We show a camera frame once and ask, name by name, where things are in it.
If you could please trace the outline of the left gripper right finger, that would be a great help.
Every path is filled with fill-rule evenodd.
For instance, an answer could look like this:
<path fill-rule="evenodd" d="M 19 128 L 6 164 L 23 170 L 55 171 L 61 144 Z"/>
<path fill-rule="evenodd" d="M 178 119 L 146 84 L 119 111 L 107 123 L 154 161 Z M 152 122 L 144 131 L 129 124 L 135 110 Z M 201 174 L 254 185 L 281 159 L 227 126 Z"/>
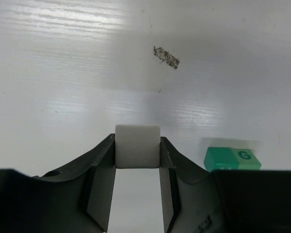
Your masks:
<path fill-rule="evenodd" d="M 160 142 L 166 233 L 291 233 L 291 171 L 208 172 Z"/>

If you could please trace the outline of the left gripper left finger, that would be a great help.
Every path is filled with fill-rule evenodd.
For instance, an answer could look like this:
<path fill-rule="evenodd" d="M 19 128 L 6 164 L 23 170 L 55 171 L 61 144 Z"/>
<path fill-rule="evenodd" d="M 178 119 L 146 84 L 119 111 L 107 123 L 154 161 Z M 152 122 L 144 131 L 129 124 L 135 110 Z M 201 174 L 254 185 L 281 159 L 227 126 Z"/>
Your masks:
<path fill-rule="evenodd" d="M 115 181 L 115 135 L 43 176 L 0 169 L 0 233 L 105 233 Z"/>

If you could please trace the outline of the dark green H block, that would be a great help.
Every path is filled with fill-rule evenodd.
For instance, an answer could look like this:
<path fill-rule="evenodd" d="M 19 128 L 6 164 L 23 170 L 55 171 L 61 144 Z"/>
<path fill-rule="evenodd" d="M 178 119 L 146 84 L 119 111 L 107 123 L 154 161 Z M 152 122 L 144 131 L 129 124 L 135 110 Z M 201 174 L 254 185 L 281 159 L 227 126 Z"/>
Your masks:
<path fill-rule="evenodd" d="M 228 147 L 208 147 L 204 159 L 205 169 L 209 172 L 217 169 L 238 169 L 239 161 Z"/>

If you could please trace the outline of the light green G block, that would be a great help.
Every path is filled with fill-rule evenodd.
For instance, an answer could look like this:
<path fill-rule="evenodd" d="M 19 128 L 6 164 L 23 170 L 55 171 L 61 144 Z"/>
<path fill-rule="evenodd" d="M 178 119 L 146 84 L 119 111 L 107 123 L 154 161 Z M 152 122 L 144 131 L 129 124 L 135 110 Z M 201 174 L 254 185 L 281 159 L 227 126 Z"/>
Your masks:
<path fill-rule="evenodd" d="M 250 149 L 232 149 L 238 160 L 238 170 L 260 170 L 261 163 Z"/>

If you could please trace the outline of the white E block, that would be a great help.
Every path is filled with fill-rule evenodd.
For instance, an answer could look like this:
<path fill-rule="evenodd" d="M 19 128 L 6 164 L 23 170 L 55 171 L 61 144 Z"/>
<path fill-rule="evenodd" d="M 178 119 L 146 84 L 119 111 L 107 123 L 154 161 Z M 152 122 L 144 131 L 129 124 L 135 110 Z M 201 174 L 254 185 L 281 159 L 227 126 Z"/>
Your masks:
<path fill-rule="evenodd" d="M 160 167 L 160 126 L 116 125 L 115 167 L 153 169 Z"/>

